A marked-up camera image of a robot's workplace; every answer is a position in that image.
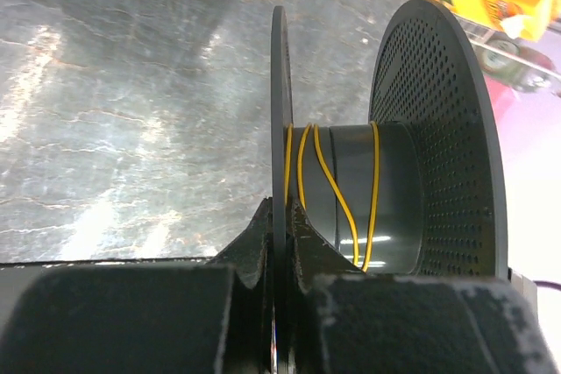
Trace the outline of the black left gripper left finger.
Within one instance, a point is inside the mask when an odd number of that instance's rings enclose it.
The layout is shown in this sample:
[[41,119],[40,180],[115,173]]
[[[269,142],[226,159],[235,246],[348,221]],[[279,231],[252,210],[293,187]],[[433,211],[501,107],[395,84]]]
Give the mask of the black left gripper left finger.
[[270,372],[271,219],[213,258],[2,265],[2,372]]

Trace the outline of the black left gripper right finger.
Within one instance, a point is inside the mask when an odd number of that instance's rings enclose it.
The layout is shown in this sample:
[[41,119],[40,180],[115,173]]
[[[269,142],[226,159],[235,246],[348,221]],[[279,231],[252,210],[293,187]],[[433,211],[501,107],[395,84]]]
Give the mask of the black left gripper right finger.
[[288,205],[298,373],[553,373],[525,298],[481,277],[371,276]]

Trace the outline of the black cable spool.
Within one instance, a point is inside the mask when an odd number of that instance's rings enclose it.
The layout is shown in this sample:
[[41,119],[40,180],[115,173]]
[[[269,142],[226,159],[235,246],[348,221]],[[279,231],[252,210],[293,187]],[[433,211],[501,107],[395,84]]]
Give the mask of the black cable spool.
[[498,133],[465,31],[432,0],[391,17],[363,124],[297,127],[285,10],[270,47],[273,265],[288,265],[288,205],[364,272],[508,277]]

